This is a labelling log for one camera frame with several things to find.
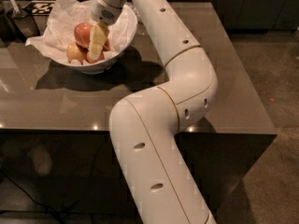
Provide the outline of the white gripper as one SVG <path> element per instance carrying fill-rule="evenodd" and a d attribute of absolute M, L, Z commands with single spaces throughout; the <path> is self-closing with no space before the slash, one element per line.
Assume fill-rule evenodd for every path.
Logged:
<path fill-rule="evenodd" d="M 109 29 L 122 13 L 124 0 L 92 0 L 91 17 L 97 21 L 90 32 L 90 44 L 88 52 L 98 57 L 107 41 Z"/>

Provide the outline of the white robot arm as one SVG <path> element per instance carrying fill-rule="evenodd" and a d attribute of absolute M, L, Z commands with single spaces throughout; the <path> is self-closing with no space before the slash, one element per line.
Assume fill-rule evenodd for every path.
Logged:
<path fill-rule="evenodd" d="M 92 0 L 95 21 L 116 22 L 127 0 Z M 144 224 L 216 224 L 176 145 L 218 88 L 215 70 L 166 0 L 131 0 L 167 73 L 167 82 L 128 95 L 109 116 L 121 170 Z"/>

